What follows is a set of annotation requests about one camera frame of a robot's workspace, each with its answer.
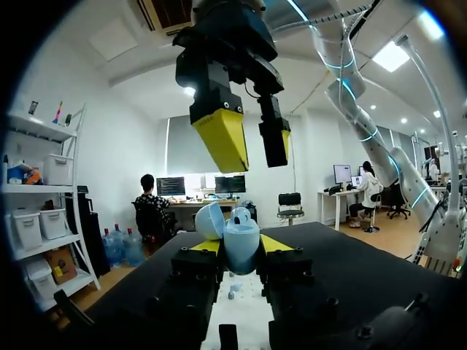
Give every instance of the yellow pad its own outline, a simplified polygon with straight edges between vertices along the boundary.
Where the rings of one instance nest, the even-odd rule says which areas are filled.
[[[220,247],[220,239],[216,241],[205,241],[203,243],[198,244],[197,246],[194,246],[193,248],[190,248],[190,250],[207,249],[210,252],[215,252],[217,255],[217,253],[219,252],[219,247]]]
[[[289,136],[290,131],[282,130],[282,140],[284,141],[285,159],[287,159],[287,162],[289,161]]]
[[[280,243],[275,239],[272,239],[271,237],[265,236],[263,234],[261,235],[261,240],[263,241],[263,246],[266,253],[275,252],[276,250],[293,250],[293,248],[290,248],[289,246],[286,246],[285,244]]]
[[[243,114],[218,109],[193,123],[221,173],[248,171]]]

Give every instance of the blue water jug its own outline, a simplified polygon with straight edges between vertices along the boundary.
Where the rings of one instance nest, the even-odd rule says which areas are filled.
[[[123,245],[123,241],[126,235],[123,235],[122,231],[120,231],[118,224],[115,224],[115,229],[110,233],[110,236],[115,239],[118,249],[120,250],[120,260],[124,261],[125,247]]]
[[[102,238],[104,243],[105,255],[109,265],[113,268],[119,267],[122,263],[122,252],[114,236],[109,234],[109,229],[104,229],[105,236]]]
[[[141,235],[134,234],[129,228],[128,235],[123,241],[125,245],[126,262],[130,266],[139,266],[144,262],[144,252]]]

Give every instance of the blue led light strip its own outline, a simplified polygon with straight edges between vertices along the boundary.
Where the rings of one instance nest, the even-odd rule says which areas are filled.
[[[417,205],[417,203],[420,201],[420,199],[423,197],[423,195],[426,193],[426,191],[428,191],[428,187],[426,187],[422,193],[420,193],[420,195],[417,197],[417,199],[414,201],[414,203],[410,206],[412,209],[415,208],[415,206]]]
[[[349,85],[345,82],[345,80],[342,82],[342,85],[344,86],[344,88],[347,89],[347,91],[349,91],[350,95],[353,97],[353,101],[356,100],[356,97],[354,95],[354,93],[352,92],[352,90],[350,90],[350,87]]]
[[[354,62],[355,62],[355,59],[353,58],[348,64],[344,65],[343,68],[350,67]],[[326,63],[326,62],[324,62],[324,64],[329,68],[334,68],[334,69],[340,69],[341,68],[340,66],[334,66],[334,65]]]
[[[307,21],[308,17],[304,14],[300,7],[294,2],[294,0],[287,0],[293,9],[298,13],[302,20]]]
[[[387,156],[389,158],[389,161],[395,166],[395,169],[397,170],[397,175],[400,177],[401,176],[401,171],[399,170],[399,167],[395,163],[394,159],[392,159],[391,156]]]
[[[374,136],[378,133],[378,128],[372,133],[370,136],[368,136],[366,139],[360,140],[360,142],[367,142],[370,141]]]

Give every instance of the white hoodie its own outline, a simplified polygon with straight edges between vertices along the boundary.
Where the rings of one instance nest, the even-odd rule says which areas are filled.
[[[384,187],[379,183],[378,179],[374,177],[372,173],[366,172],[363,175],[362,183],[357,186],[357,189],[365,192],[365,198],[362,202],[363,206],[365,208],[374,208],[376,203],[371,201],[371,196],[376,195],[377,193],[381,193]]]

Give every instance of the cardboard box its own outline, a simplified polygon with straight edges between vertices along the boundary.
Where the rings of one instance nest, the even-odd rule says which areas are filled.
[[[77,272],[70,248],[62,246],[45,253],[45,258],[52,268],[53,279],[57,284],[65,283],[76,277]]]

